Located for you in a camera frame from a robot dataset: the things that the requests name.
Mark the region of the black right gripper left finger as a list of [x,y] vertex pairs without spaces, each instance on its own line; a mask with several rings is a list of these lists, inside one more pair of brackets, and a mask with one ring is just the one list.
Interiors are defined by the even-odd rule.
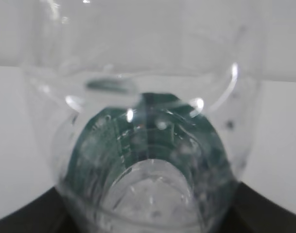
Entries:
[[78,233],[55,188],[0,219],[0,233]]

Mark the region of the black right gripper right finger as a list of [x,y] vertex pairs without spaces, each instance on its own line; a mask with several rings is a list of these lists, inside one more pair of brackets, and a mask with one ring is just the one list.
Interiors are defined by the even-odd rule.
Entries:
[[240,183],[223,221],[224,233],[296,233],[296,214]]

